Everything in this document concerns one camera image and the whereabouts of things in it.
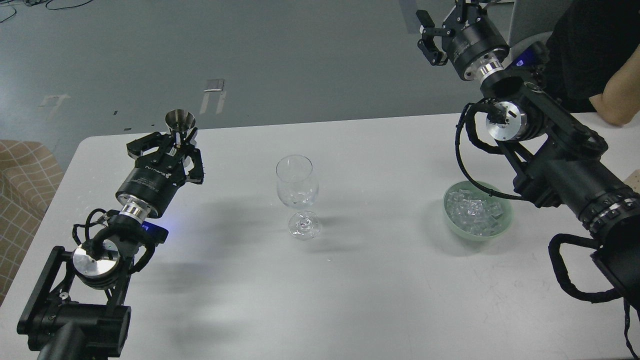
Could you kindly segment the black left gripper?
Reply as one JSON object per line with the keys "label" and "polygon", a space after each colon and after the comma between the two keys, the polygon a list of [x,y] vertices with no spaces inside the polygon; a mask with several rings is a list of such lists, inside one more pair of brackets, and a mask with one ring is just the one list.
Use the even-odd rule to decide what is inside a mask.
{"label": "black left gripper", "polygon": [[198,127],[176,135],[176,156],[169,155],[173,136],[153,132],[126,144],[127,154],[134,160],[115,196],[119,203],[135,198],[150,208],[148,217],[161,218],[178,189],[185,182],[202,185],[205,178],[201,150],[197,148]]}

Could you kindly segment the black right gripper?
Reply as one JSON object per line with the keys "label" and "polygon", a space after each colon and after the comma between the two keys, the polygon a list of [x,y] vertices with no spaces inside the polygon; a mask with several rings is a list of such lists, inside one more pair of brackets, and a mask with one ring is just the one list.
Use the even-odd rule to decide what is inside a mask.
{"label": "black right gripper", "polygon": [[[463,81],[475,79],[475,63],[492,57],[503,61],[510,48],[480,4],[455,4],[437,27],[426,10],[416,10],[421,39],[417,47],[432,66],[445,66],[448,60]],[[435,43],[441,39],[442,50]]]}

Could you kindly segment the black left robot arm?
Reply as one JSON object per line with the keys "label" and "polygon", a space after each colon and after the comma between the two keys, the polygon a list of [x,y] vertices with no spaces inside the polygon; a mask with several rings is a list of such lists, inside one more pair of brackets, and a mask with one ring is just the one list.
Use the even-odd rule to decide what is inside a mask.
{"label": "black left robot arm", "polygon": [[197,132],[172,124],[129,142],[134,167],[116,191],[119,207],[93,209],[73,224],[73,248],[50,251],[16,326],[39,360],[121,356],[132,317],[125,304],[131,278],[169,237],[153,220],[183,185],[204,181]]}

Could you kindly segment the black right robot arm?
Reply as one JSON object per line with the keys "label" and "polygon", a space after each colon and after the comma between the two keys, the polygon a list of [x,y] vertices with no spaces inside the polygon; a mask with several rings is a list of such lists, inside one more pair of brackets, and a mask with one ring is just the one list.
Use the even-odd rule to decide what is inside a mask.
{"label": "black right robot arm", "polygon": [[[494,198],[527,201],[537,208],[567,207],[589,237],[556,234],[548,245],[558,284],[575,299],[596,303],[623,300],[624,333],[631,309],[639,310],[639,194],[601,164],[608,144],[542,88],[549,52],[541,41],[520,53],[489,19],[487,0],[457,0],[441,25],[426,10],[416,11],[417,46],[432,66],[451,63],[463,81],[478,80],[483,98],[468,103],[455,126],[455,158],[469,182]],[[485,153],[503,155],[514,169],[514,194],[481,185],[466,170],[462,132]],[[613,286],[583,292],[570,278],[562,244],[590,248],[599,271]]]}

